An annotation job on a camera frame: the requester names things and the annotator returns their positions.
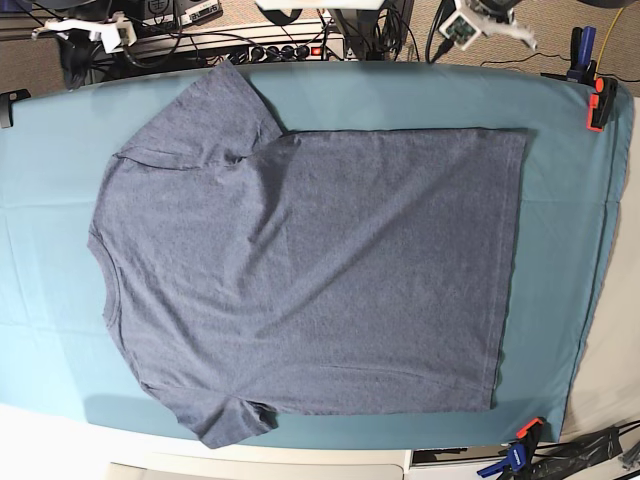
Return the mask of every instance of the t-shirt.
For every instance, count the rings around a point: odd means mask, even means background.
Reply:
[[[209,447],[274,412],[487,410],[525,143],[285,133],[222,64],[108,163],[89,247],[111,336]]]

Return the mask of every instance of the wire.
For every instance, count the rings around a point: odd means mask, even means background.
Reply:
[[[409,26],[409,24],[407,22],[405,22],[404,18],[402,18],[402,15],[397,10],[397,8],[395,8],[395,5],[393,6],[393,8],[391,8],[391,11],[394,12],[396,14],[396,16],[398,17],[398,20],[400,20],[400,22],[405,27],[407,27],[407,31],[409,32],[409,35],[411,35],[411,40],[413,40],[413,48],[415,48],[415,50],[416,50],[416,59],[418,61],[420,61],[420,52],[418,51],[418,42],[416,42],[416,37],[413,35],[413,31],[411,30],[411,27]]]
[[[596,63],[596,65],[599,67],[600,66],[600,61],[602,60],[602,55],[604,55],[604,49],[607,46],[607,42],[609,41],[609,36],[611,35],[611,32],[613,31],[613,27],[616,26],[616,23],[618,23],[618,19],[620,18],[620,15],[622,15],[622,12],[624,12],[624,9],[627,7],[622,7],[620,10],[618,10],[618,13],[616,13],[616,16],[613,17],[613,22],[611,22],[611,26],[609,27],[609,30],[607,31],[607,35],[604,37],[604,42],[602,43],[602,48],[600,48],[600,55],[598,55],[598,63]]]
[[[124,57],[127,59],[129,63],[131,63],[131,65],[138,68],[151,69],[151,68],[158,68],[164,65],[165,63],[167,63],[167,61],[169,61],[169,59],[173,56],[173,54],[176,52],[176,50],[180,46],[180,41],[182,40],[182,37],[183,37],[182,19],[180,18],[176,1],[173,2],[173,18],[178,24],[178,34],[176,36],[176,43],[173,44],[173,47],[171,47],[171,50],[169,50],[169,52],[166,55],[164,55],[161,59],[156,60],[155,62],[145,63],[138,60],[134,56],[133,52],[131,52],[131,49],[128,46],[125,46],[122,49],[124,52]]]
[[[45,12],[47,12],[49,15],[51,15],[52,17],[57,18],[58,20],[62,20],[63,18],[58,15],[57,13],[53,13],[51,10],[49,10],[46,7],[43,7],[42,5],[38,4],[38,3],[34,3],[33,5],[35,5],[36,7],[38,7],[39,10],[44,10]]]
[[[353,25],[351,25],[345,18],[344,15],[342,15],[342,12],[340,12],[340,16],[341,21],[347,26],[349,27],[351,30],[353,30],[354,32],[356,32],[358,34],[358,36],[362,39],[362,41],[364,42],[364,44],[367,46],[367,49],[369,50],[369,52],[372,52],[373,49],[371,48],[371,43],[369,43],[369,41],[365,38],[365,36],[362,34],[362,32],[360,30],[358,30],[356,27],[354,27]]]
[[[91,67],[91,70],[95,70],[97,72],[102,73],[106,78],[110,78],[111,80],[117,80],[106,68],[102,67]]]
[[[286,34],[287,34],[287,37],[289,37],[289,40],[291,40],[291,43],[293,43],[293,44],[296,46],[296,48],[297,48],[297,47],[298,47],[298,44],[297,44],[297,43],[296,43],[296,41],[293,39],[293,37],[291,36],[291,34],[290,34],[289,32],[287,32],[287,29],[286,29],[286,28],[284,28],[282,25],[280,25],[280,28],[282,29],[282,31],[283,31],[284,33],[286,33]]]
[[[111,10],[111,6],[113,5],[113,0],[109,0],[109,3],[107,4],[107,9],[105,10],[104,13],[104,21],[106,22],[107,20],[109,20],[109,10]]]
[[[433,43],[433,36],[435,31],[442,23],[442,15],[444,14],[444,6],[447,0],[440,0],[440,5],[438,5],[438,9],[436,10],[435,15],[433,16],[433,22],[431,22],[431,28],[429,29],[429,34],[427,35],[427,43],[424,47],[424,61],[428,64],[432,65],[436,63],[437,58],[431,58],[431,44]]]
[[[16,5],[18,5],[18,7],[20,7],[20,10],[22,10],[24,13],[26,13],[27,15],[29,15],[36,23],[39,23],[41,26],[44,27],[44,23],[42,23],[42,21],[36,17],[35,15],[32,15],[30,11],[28,11],[26,8],[24,8],[20,2],[15,2]]]
[[[536,53],[533,53],[533,54],[529,55],[528,57],[522,58],[520,60],[485,60],[484,62],[482,62],[480,64],[480,66],[484,67],[485,65],[487,65],[489,63],[495,63],[495,64],[524,63],[524,62],[526,62],[528,60],[531,60],[534,57],[561,58],[565,62],[570,62],[571,61],[568,58],[563,57],[562,55],[559,55],[559,54],[548,54],[548,53],[536,52]]]
[[[602,73],[602,72],[597,72],[599,76],[601,77],[613,77],[616,80],[620,80],[621,82],[624,83],[640,83],[640,79],[635,79],[635,80],[627,80],[626,78],[621,78],[618,75],[616,75],[615,73]]]
[[[193,45],[193,49],[196,51],[196,65],[198,65],[198,67],[202,67],[202,59],[200,58],[200,50],[198,50],[198,44],[195,42],[193,37],[189,37],[189,40],[191,40],[191,45]]]

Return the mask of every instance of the cable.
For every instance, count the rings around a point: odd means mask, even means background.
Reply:
[[[91,70],[95,70],[97,72],[102,73],[106,78],[110,78],[111,80],[118,80],[114,77],[107,69],[102,67],[91,67]]]
[[[627,80],[626,78],[619,77],[615,73],[602,73],[602,72],[597,72],[597,73],[598,73],[598,76],[601,76],[601,77],[613,77],[616,80],[620,80],[621,82],[624,82],[624,83],[640,83],[640,79]]]
[[[33,5],[35,5],[36,7],[38,7],[39,10],[44,10],[45,12],[47,12],[49,15],[51,15],[52,17],[57,18],[58,20],[62,20],[63,17],[61,17],[60,15],[53,13],[51,10],[49,10],[46,7],[43,7],[42,5],[38,4],[38,3],[34,3]]]
[[[613,17],[613,22],[611,22],[611,26],[609,27],[609,30],[607,31],[607,35],[604,37],[604,42],[602,43],[602,48],[600,48],[600,55],[598,55],[598,63],[596,63],[596,65],[599,67],[600,66],[600,61],[602,60],[602,55],[604,54],[604,49],[607,46],[607,42],[609,41],[609,36],[611,35],[611,32],[613,31],[613,27],[616,26],[616,23],[618,23],[618,19],[620,18],[620,15],[622,15],[622,12],[624,12],[624,9],[627,7],[622,7],[620,10],[618,10],[618,13],[616,13],[616,16]]]
[[[369,50],[369,52],[372,52],[372,48],[371,48],[371,43],[369,43],[369,41],[365,38],[365,36],[362,34],[362,32],[360,30],[358,30],[356,27],[354,27],[353,25],[351,25],[349,22],[347,22],[347,20],[344,18],[344,15],[342,15],[342,12],[338,11],[338,13],[340,14],[340,21],[342,23],[344,23],[347,27],[349,27],[350,29],[352,29],[354,32],[356,32],[358,34],[358,36],[362,39],[362,41],[364,42],[364,44],[367,46],[367,49]]]
[[[282,29],[282,31],[283,31],[284,33],[286,33],[286,34],[287,34],[287,37],[289,37],[289,40],[291,40],[291,43],[293,43],[293,44],[296,46],[296,48],[298,48],[298,44],[297,44],[297,43],[296,43],[296,41],[293,39],[293,37],[291,36],[291,34],[290,34],[289,32],[287,32],[287,29],[286,29],[286,28],[284,28],[282,25],[280,25],[280,28]]]
[[[173,56],[173,54],[176,52],[176,50],[180,46],[180,41],[182,40],[182,37],[183,37],[182,19],[180,18],[180,14],[178,12],[178,4],[176,0],[173,1],[173,18],[178,24],[178,34],[176,37],[176,43],[174,43],[173,47],[171,47],[171,50],[169,50],[169,52],[166,55],[164,55],[161,59],[156,60],[155,62],[145,63],[138,60],[134,56],[133,52],[131,52],[131,49],[128,46],[124,46],[122,48],[124,52],[124,57],[127,59],[129,63],[131,63],[131,65],[138,68],[151,69],[151,68],[158,68],[164,65],[165,63],[167,63],[167,61],[169,61],[169,59]]]
[[[411,35],[411,40],[413,40],[413,48],[415,48],[416,50],[416,59],[418,60],[418,62],[420,61],[420,52],[418,51],[418,42],[416,42],[416,37],[413,35],[413,31],[411,30],[411,27],[409,26],[409,24],[407,22],[405,22],[404,18],[402,18],[402,15],[400,14],[400,12],[395,8],[391,9],[392,12],[394,12],[396,14],[396,16],[398,17],[398,20],[400,20],[400,22],[402,22],[402,24],[407,27],[407,31],[409,32],[409,35]]]
[[[44,27],[44,23],[42,23],[40,21],[40,19],[38,17],[36,17],[35,15],[32,15],[30,11],[28,11],[26,8],[24,8],[20,2],[15,2],[16,5],[18,5],[18,7],[20,7],[20,10],[22,10],[24,13],[26,13],[27,15],[29,15],[36,23],[39,23],[41,26]]]
[[[561,58],[565,62],[570,62],[571,61],[568,58],[565,58],[565,57],[563,57],[562,55],[559,55],[559,54],[548,54],[548,53],[536,52],[536,53],[533,53],[533,54],[529,55],[528,57],[522,58],[520,60],[485,60],[484,62],[482,62],[480,64],[480,66],[484,67],[488,63],[496,63],[496,64],[524,63],[524,62],[526,62],[528,60],[531,60],[532,58],[538,57],[538,56],[539,57],[545,57],[545,58]]]
[[[453,42],[449,39],[445,39],[445,41],[442,42],[438,47],[436,54],[433,56],[433,58],[431,58],[431,44],[433,43],[433,36],[442,23],[442,15],[444,15],[444,7],[447,1],[448,0],[440,0],[440,5],[438,5],[438,9],[433,16],[433,22],[431,22],[431,28],[429,29],[429,33],[427,35],[427,43],[424,47],[424,61],[429,65],[433,65],[434,63],[436,63],[440,57],[445,55],[449,50],[451,50],[451,48],[453,48]]]

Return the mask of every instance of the black cable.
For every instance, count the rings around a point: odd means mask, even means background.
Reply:
[[[329,47],[326,47],[326,49],[329,51],[329,55],[332,57],[336,57],[338,60],[340,60],[341,62],[344,62],[344,58],[340,58],[338,56],[338,54],[336,52],[334,52],[333,50],[331,50]]]
[[[444,7],[447,1],[449,0],[440,0],[440,5],[438,5],[438,9],[436,10],[435,15],[433,16],[433,22],[431,22],[431,28],[429,29],[429,33],[427,35],[427,43],[424,47],[424,61],[427,62],[429,65],[433,65],[434,63],[436,63],[438,59],[442,57],[442,55],[446,54],[453,47],[452,41],[449,41],[450,42],[449,43],[445,40],[440,45],[440,47],[438,48],[438,51],[433,56],[433,58],[431,57],[431,44],[433,43],[433,36],[435,35],[436,30],[438,30],[438,27],[440,27],[440,24],[442,23],[442,15],[444,14]]]
[[[58,20],[62,20],[63,17],[61,17],[60,15],[58,15],[57,13],[53,13],[53,11],[49,10],[46,7],[43,7],[42,5],[38,4],[38,3],[34,3],[33,5],[35,5],[36,7],[38,7],[39,10],[44,10],[45,12],[47,12],[49,15],[51,15],[52,17],[57,18]]]
[[[353,25],[351,25],[345,18],[344,15],[342,15],[342,12],[340,12],[340,16],[341,21],[347,26],[349,27],[351,30],[353,30],[354,32],[356,32],[358,34],[358,36],[362,39],[362,41],[364,42],[364,44],[367,46],[367,49],[369,50],[369,52],[372,52],[373,50],[371,49],[371,43],[369,43],[369,41],[365,38],[365,36],[362,34],[362,32],[360,30],[358,30],[356,27],[354,27]]]
[[[42,23],[38,17],[36,17],[35,15],[32,15],[30,11],[28,11],[26,8],[20,5],[20,2],[15,2],[15,4],[18,5],[18,7],[20,7],[20,10],[22,10],[24,13],[29,15],[36,23],[39,23],[41,26],[44,27],[44,23]]]
[[[198,67],[202,67],[203,66],[201,64],[202,59],[200,58],[200,50],[198,50],[198,44],[195,42],[193,37],[189,37],[189,40],[191,40],[191,45],[193,45],[193,49],[196,52],[196,65],[198,65]]]
[[[484,67],[485,65],[489,64],[489,63],[494,63],[494,64],[506,64],[506,63],[524,63],[528,60],[531,60],[534,57],[545,57],[545,58],[560,58],[562,60],[564,60],[565,62],[570,62],[571,60],[563,57],[562,55],[559,54],[548,54],[548,53],[542,53],[542,52],[536,52],[533,53],[531,55],[529,55],[528,57],[522,58],[520,60],[485,60],[484,62],[482,62],[480,64],[481,67]]]
[[[411,35],[411,40],[413,40],[413,47],[416,50],[416,59],[418,61],[420,61],[420,52],[418,51],[418,42],[416,42],[416,37],[413,35],[413,31],[411,30],[411,27],[409,26],[409,24],[407,22],[405,22],[404,18],[402,18],[402,15],[400,14],[400,12],[396,8],[392,8],[391,11],[394,12],[396,14],[396,16],[398,17],[398,20],[400,20],[400,22],[402,22],[402,24],[405,27],[407,27],[407,31],[409,32],[409,35]]]
[[[95,70],[97,72],[102,73],[105,77],[110,78],[111,80],[118,80],[114,77],[106,68],[102,67],[91,67],[91,70]]]
[[[107,4],[107,9],[105,10],[104,13],[104,21],[106,22],[107,20],[109,20],[109,10],[111,10],[111,6],[113,5],[113,0],[109,0],[109,3]]]
[[[182,40],[182,37],[183,37],[182,19],[180,18],[180,14],[178,12],[178,3],[175,0],[173,2],[173,18],[178,24],[178,34],[176,36],[176,43],[174,43],[173,47],[171,47],[171,50],[169,50],[169,52],[166,55],[164,55],[161,59],[156,60],[155,62],[145,63],[138,60],[133,54],[133,52],[131,52],[131,49],[129,48],[129,46],[125,45],[122,47],[122,51],[124,52],[124,57],[127,59],[129,63],[131,63],[131,65],[138,68],[151,69],[151,68],[158,68],[169,61],[169,59],[173,56],[173,54],[176,52],[176,50],[180,46],[180,41]]]
[[[619,77],[615,73],[600,73],[600,72],[598,72],[598,76],[600,76],[600,77],[613,77],[616,80],[619,80],[619,81],[624,82],[624,83],[640,83],[640,79],[627,80],[626,78]]]
[[[290,34],[289,32],[287,32],[287,29],[286,29],[286,28],[284,28],[282,25],[280,25],[280,28],[282,29],[282,31],[283,31],[284,33],[286,33],[286,34],[287,34],[287,37],[289,37],[289,40],[291,40],[291,43],[293,43],[293,44],[296,46],[296,48],[298,48],[298,44],[297,44],[297,43],[296,43],[296,41],[293,39],[293,37],[291,36],[291,34]]]
[[[640,470],[636,470],[635,472],[627,473],[621,477],[615,478],[614,480],[631,480],[632,478],[636,478],[640,476]]]

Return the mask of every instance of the orange clamp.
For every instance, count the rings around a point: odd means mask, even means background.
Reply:
[[[529,432],[529,429],[533,427],[536,423],[539,423],[540,425],[544,425],[544,422],[540,420],[538,417],[536,417],[533,420],[531,420],[529,423],[527,423],[524,427],[522,427],[520,430],[518,430],[518,433],[516,433],[516,437],[519,440],[526,437],[527,433]]]

